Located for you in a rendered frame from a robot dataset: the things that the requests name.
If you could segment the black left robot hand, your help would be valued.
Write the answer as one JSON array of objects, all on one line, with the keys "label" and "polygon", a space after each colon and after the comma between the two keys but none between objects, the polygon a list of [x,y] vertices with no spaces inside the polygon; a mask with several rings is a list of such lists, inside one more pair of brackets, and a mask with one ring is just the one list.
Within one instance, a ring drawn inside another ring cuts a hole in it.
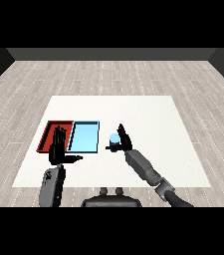
[{"label": "black left robot hand", "polygon": [[49,162],[51,165],[74,163],[83,159],[80,155],[65,155],[66,130],[57,126],[54,129],[53,142],[49,148]]}]

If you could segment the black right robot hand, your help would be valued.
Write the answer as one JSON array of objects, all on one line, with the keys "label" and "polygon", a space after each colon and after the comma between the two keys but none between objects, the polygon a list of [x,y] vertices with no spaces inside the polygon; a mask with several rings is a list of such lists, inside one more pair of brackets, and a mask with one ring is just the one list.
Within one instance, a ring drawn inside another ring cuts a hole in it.
[{"label": "black right robot hand", "polygon": [[109,149],[112,152],[116,152],[118,150],[123,150],[123,151],[132,150],[132,143],[131,143],[130,137],[125,132],[123,125],[118,126],[116,133],[119,135],[119,138],[120,138],[119,145],[114,148],[110,148],[110,146],[107,146],[107,149]]}]

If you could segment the small blue can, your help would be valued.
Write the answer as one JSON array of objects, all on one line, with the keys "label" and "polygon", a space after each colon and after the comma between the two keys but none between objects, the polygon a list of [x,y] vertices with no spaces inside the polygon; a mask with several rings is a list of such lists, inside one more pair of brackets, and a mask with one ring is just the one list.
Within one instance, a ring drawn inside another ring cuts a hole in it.
[{"label": "small blue can", "polygon": [[117,133],[112,133],[110,135],[110,148],[114,148],[119,145],[120,138]]}]

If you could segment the shallow red open box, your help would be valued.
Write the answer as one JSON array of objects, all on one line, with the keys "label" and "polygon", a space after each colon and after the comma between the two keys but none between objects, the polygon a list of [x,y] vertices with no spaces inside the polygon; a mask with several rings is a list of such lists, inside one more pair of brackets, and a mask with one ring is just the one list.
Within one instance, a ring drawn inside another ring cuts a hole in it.
[{"label": "shallow red open box", "polygon": [[53,142],[54,130],[57,127],[63,128],[66,131],[65,151],[68,151],[68,142],[73,128],[73,121],[48,121],[39,145],[36,149],[38,153],[48,153],[50,145]]}]

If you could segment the shallow light blue open box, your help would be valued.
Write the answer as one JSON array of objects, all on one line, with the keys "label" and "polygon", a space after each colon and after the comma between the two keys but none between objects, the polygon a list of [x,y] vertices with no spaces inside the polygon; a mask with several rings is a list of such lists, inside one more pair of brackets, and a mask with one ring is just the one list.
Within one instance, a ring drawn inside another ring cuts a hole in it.
[{"label": "shallow light blue open box", "polygon": [[100,123],[75,121],[68,141],[67,153],[97,153]]}]

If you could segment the dark grey robot body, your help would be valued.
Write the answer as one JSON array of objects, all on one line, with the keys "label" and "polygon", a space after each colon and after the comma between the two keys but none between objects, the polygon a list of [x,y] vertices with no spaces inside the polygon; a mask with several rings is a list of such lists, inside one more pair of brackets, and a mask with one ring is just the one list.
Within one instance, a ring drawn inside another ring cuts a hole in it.
[{"label": "dark grey robot body", "polygon": [[82,207],[141,207],[138,199],[125,196],[121,187],[115,189],[115,195],[108,195],[108,189],[102,187],[100,194],[82,203]]}]

